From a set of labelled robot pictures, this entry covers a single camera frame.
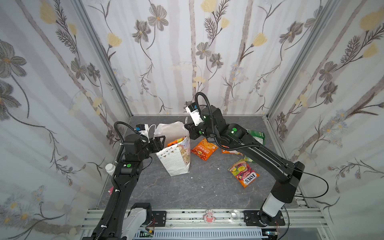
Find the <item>green snack bag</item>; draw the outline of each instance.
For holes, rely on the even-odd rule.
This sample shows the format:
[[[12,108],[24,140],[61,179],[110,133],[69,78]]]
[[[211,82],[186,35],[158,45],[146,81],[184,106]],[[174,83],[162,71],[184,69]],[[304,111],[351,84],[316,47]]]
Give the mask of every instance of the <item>green snack bag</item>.
[[[265,144],[265,134],[263,132],[258,132],[258,131],[254,131],[254,130],[249,130],[247,129],[248,133],[252,135],[252,137],[258,141],[259,143],[261,143],[262,145]]]

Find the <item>white bottle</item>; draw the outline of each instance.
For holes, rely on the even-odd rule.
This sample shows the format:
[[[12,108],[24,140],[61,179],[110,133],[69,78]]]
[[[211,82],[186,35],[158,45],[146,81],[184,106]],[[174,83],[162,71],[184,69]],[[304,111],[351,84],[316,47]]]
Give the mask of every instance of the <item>white bottle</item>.
[[[115,172],[115,168],[116,168],[116,166],[115,165],[113,165],[112,163],[108,163],[107,165],[105,165],[105,170],[107,170],[107,173],[109,174],[109,175],[113,175],[113,173]]]

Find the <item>black cable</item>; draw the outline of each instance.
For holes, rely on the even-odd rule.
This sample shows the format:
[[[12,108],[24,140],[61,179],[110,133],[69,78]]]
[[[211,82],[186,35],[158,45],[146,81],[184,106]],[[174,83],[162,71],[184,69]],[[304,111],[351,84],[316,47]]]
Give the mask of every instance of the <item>black cable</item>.
[[[118,152],[117,157],[116,157],[116,162],[117,163],[119,163],[119,159],[120,159],[122,151],[124,149],[124,138],[123,138],[123,135],[121,134],[121,132],[118,129],[118,124],[125,125],[125,126],[129,127],[132,131],[134,131],[136,134],[139,134],[140,136],[147,138],[148,139],[147,144],[149,143],[149,138],[147,136],[137,132],[136,129],[132,128],[129,124],[127,124],[125,122],[121,122],[121,121],[115,122],[115,124],[113,124],[113,128],[115,129],[115,131],[119,135],[120,142],[121,142],[120,149],[119,149],[119,152]],[[115,181],[115,174],[113,174],[113,176],[111,178],[111,182],[112,182],[113,190],[114,190],[113,204],[112,204],[112,207],[111,207],[111,210],[110,210],[109,214],[105,218],[104,224],[102,224],[103,227],[101,227],[101,230],[96,234],[94,240],[98,240],[103,235],[103,233],[105,232],[105,229],[108,227],[108,224],[109,224],[109,222],[112,219],[112,216],[113,216],[113,214],[115,212],[116,206],[117,206],[118,201],[119,201],[120,189],[119,189],[118,184]]]
[[[145,168],[143,168],[143,170],[141,170],[141,171],[144,171],[144,169],[146,169],[147,167],[149,167],[149,165],[152,163],[153,158],[152,158],[152,156],[149,156],[149,157],[151,158],[151,162],[148,164],[148,166],[146,166]]]
[[[218,140],[217,140],[217,136],[216,136],[216,134],[215,134],[215,126],[214,126],[214,121],[213,121],[213,120],[214,120],[214,116],[213,116],[213,114],[212,114],[211,104],[209,103],[209,100],[208,100],[207,96],[206,96],[204,93],[202,93],[202,92],[198,92],[198,93],[196,93],[196,95],[195,95],[195,103],[196,103],[196,107],[197,107],[197,110],[199,111],[199,114],[200,114],[201,119],[203,119],[203,117],[202,117],[201,110],[200,110],[200,107],[199,107],[199,103],[198,103],[198,100],[197,100],[197,97],[198,97],[198,96],[202,96],[202,97],[204,98],[206,104],[207,104],[207,108],[208,108],[208,112],[209,112],[209,118],[210,118],[210,121],[211,121],[211,129],[212,129],[212,133],[213,133],[213,136],[214,136],[214,139],[215,139],[215,143],[217,144],[217,146],[218,146],[219,148],[224,149],[224,150],[227,150],[227,151],[233,151],[233,150],[237,150],[237,149],[241,149],[241,148],[245,148],[245,147],[256,147],[256,148],[264,147],[263,145],[260,145],[260,144],[245,144],[245,145],[243,145],[243,146],[239,146],[239,147],[223,147],[223,146],[218,142]],[[308,172],[303,172],[303,171],[300,171],[300,170],[296,170],[296,169],[294,169],[294,168],[292,168],[292,167],[290,167],[290,166],[287,166],[287,165],[285,165],[285,164],[280,160],[280,157],[275,156],[275,154],[273,154],[272,152],[270,152],[267,148],[264,147],[264,149],[267,150],[270,154],[272,154],[276,159],[278,159],[284,166],[286,166],[286,167],[288,167],[288,168],[290,168],[290,169],[292,169],[292,170],[294,170],[294,171],[298,171],[298,172],[301,172],[301,173],[305,173],[305,174],[308,174],[308,175],[312,175],[312,176],[318,177],[318,178],[320,178],[321,180],[323,180],[323,181],[327,184],[327,190],[325,191],[325,193],[323,193],[323,194],[321,194],[321,195],[319,195],[319,196],[316,196],[316,197],[304,197],[304,196],[302,196],[303,198],[318,198],[318,197],[322,197],[322,196],[324,196],[324,195],[328,192],[328,190],[329,190],[329,185],[328,185],[328,182],[327,182],[324,178],[319,177],[319,176],[314,175],[314,174],[311,174],[311,173],[308,173]]]
[[[272,153],[271,151],[269,151],[268,149],[266,149],[266,148],[264,148],[264,149],[267,150],[270,154],[272,154],[275,158],[277,158],[277,159],[284,165],[284,163],[280,160],[280,158],[278,158],[275,154],[273,154],[273,153]],[[314,177],[318,177],[318,178],[320,178],[321,180],[323,180],[323,181],[327,184],[327,190],[325,190],[325,192],[324,192],[323,194],[319,195],[319,196],[316,196],[316,197],[297,196],[297,197],[302,197],[302,198],[318,198],[318,197],[322,197],[322,196],[324,196],[324,195],[328,192],[328,190],[329,190],[329,184],[328,184],[328,182],[327,182],[324,178],[322,178],[322,177],[320,177],[320,176],[317,176],[317,175],[314,175],[314,174],[312,174],[312,173],[303,172],[303,171],[294,169],[294,168],[292,168],[292,167],[290,167],[290,166],[287,166],[287,165],[285,165],[285,166],[286,166],[287,168],[290,168],[290,169],[294,170],[294,171],[298,171],[298,172],[305,173],[305,174],[308,174],[308,175],[311,175],[311,176],[314,176]]]
[[[287,216],[288,216],[288,227],[287,227],[287,230],[285,231],[285,233],[284,233],[283,235],[281,235],[281,237],[280,237],[278,240],[282,239],[283,236],[288,232],[288,229],[289,229],[289,214],[288,214],[288,211],[287,211],[287,209],[285,208],[285,206],[283,206],[283,207],[284,207],[285,211],[287,212]]]

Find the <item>red snack bag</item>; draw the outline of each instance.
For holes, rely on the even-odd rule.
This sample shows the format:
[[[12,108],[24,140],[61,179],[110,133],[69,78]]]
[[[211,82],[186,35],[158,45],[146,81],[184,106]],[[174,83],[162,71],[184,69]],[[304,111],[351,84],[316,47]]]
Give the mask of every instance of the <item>red snack bag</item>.
[[[243,159],[232,165],[228,171],[237,178],[244,188],[260,176]]]
[[[201,142],[199,142],[199,144],[197,144],[196,147],[191,150],[191,152],[206,161],[217,149],[218,146],[208,142],[206,138],[203,138],[203,140],[201,140]]]

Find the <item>robotic arm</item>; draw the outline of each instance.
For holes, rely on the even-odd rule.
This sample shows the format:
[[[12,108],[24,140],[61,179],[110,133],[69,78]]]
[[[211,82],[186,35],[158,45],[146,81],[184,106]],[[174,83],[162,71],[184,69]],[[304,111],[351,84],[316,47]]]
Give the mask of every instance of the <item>robotic arm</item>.
[[[203,96],[206,101],[207,107],[203,110],[200,110],[197,103],[198,96]],[[259,227],[275,225],[275,221],[281,215],[282,206],[292,202],[304,165],[301,162],[292,163],[259,144],[242,126],[236,123],[227,124],[220,109],[211,106],[205,94],[201,92],[195,95],[195,103],[187,106],[186,110],[194,121],[184,125],[191,139],[204,136],[222,149],[237,150],[257,162],[276,179],[257,214],[244,220],[247,224]],[[128,126],[135,134],[130,134],[124,139],[117,124]],[[163,149],[165,137],[149,139],[145,134],[147,126],[144,124],[139,124],[133,129],[124,122],[116,122],[114,128],[121,139],[116,159],[117,166],[111,178],[114,192],[92,236],[84,237],[83,240],[131,240],[140,226],[155,223],[150,203],[134,204],[125,221],[124,215],[129,198],[143,170],[142,161],[151,153]]]
[[[203,96],[207,107],[200,110],[197,97]],[[195,102],[185,108],[194,122],[186,124],[190,138],[204,136],[226,150],[237,150],[266,169],[276,182],[257,216],[249,219],[256,226],[274,225],[276,215],[285,203],[291,203],[298,187],[304,164],[292,163],[259,144],[242,126],[227,124],[220,109],[209,104],[205,94],[195,95]]]

